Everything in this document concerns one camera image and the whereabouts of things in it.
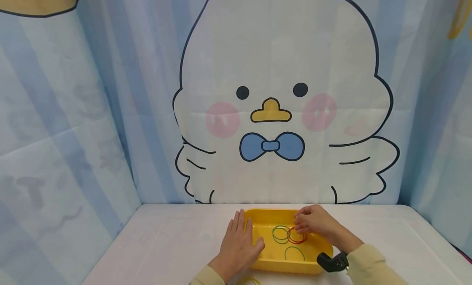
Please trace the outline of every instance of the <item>curtain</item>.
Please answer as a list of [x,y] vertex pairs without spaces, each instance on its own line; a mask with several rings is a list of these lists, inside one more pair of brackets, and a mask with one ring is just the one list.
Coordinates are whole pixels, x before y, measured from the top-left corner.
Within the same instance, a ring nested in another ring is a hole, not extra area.
[[448,39],[431,48],[421,87],[400,202],[472,256],[472,0],[459,0]]
[[80,284],[141,202],[77,0],[0,0],[0,284]]
[[472,254],[472,0],[0,0],[0,283],[142,203],[407,204]]

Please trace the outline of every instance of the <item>pink cheek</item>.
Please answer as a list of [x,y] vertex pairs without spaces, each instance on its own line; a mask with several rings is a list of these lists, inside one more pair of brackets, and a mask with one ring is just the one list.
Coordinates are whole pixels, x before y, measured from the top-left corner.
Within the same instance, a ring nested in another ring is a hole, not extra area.
[[214,103],[207,110],[205,124],[212,136],[230,138],[239,128],[239,112],[230,103]]
[[302,122],[308,130],[323,131],[333,122],[337,110],[332,96],[319,93],[305,104]]

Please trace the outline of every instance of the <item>yellow tray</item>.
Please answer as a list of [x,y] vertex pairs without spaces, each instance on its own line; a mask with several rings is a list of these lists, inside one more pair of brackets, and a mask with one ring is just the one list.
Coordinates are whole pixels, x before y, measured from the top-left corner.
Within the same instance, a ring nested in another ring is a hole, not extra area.
[[[308,233],[307,241],[302,244],[292,244],[291,242],[279,244],[272,237],[274,227],[282,225],[290,228],[294,226],[296,211],[283,209],[249,209],[245,211],[245,221],[247,222],[249,217],[252,220],[252,243],[255,244],[261,236],[265,243],[265,249],[252,266],[252,269],[311,275],[323,271],[322,267],[316,262],[318,254],[326,253],[329,257],[333,257],[333,247],[324,238],[314,233]],[[278,229],[275,230],[274,235],[277,238],[285,236],[284,231]],[[292,231],[291,238],[300,241],[302,235]],[[295,248],[286,250],[288,247],[299,248],[305,256],[305,261],[300,251]]]

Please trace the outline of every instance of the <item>sleeve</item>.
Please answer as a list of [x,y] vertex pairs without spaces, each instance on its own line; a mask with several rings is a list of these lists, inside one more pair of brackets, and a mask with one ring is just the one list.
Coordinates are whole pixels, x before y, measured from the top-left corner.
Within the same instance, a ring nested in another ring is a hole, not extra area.
[[385,257],[372,245],[361,245],[347,255],[347,260],[347,274],[354,285],[408,285],[385,263]]
[[225,285],[225,283],[215,270],[205,266],[189,285]]

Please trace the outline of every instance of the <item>left hand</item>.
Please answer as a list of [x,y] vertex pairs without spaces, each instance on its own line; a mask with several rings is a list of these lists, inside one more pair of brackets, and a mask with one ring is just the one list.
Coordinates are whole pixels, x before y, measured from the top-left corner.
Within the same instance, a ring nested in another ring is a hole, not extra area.
[[244,210],[236,211],[229,221],[220,253],[208,264],[227,284],[235,275],[249,269],[265,248],[262,237],[252,245],[252,220],[247,220],[244,230]]

